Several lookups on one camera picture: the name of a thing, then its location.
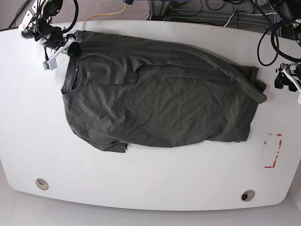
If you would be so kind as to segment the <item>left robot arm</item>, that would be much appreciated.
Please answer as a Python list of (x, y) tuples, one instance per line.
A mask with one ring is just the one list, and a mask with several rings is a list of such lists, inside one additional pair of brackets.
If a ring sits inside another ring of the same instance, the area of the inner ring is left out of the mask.
[[(268, 14), (263, 12), (261, 7), (254, 0), (250, 1), (255, 9), (265, 17), (269, 24), (269, 28), (260, 38), (257, 46), (257, 58), (262, 66), (268, 67), (274, 64), (279, 56), (289, 61), (289, 63), (281, 63), (276, 69), (277, 77), (274, 81), (274, 86), (277, 89), (288, 87), (291, 92), (301, 91), (301, 58), (293, 57), (280, 50), (279, 34), (284, 27), (289, 27), (292, 30), (293, 39), (301, 45), (301, 2), (299, 0), (268, 0), (266, 4), (270, 6), (277, 17), (278, 22), (272, 22)], [(276, 55), (271, 63), (265, 64), (260, 58), (260, 46), (266, 34), (270, 34), (270, 42)]]

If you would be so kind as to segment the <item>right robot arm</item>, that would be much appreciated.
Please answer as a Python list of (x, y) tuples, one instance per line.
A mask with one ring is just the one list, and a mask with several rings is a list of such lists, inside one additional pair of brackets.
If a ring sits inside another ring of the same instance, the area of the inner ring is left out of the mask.
[(63, 6), (62, 0), (36, 0), (32, 7), (25, 13), (18, 27), (23, 38), (34, 39), (44, 47), (45, 65), (47, 69), (50, 68), (49, 62), (55, 59), (54, 56), (48, 56), (47, 49), (53, 49), (59, 54), (75, 41), (73, 37), (67, 35), (75, 26), (79, 14), (78, 2), (75, 0), (73, 3), (75, 6), (75, 14), (68, 28), (51, 25), (53, 17), (61, 11)]

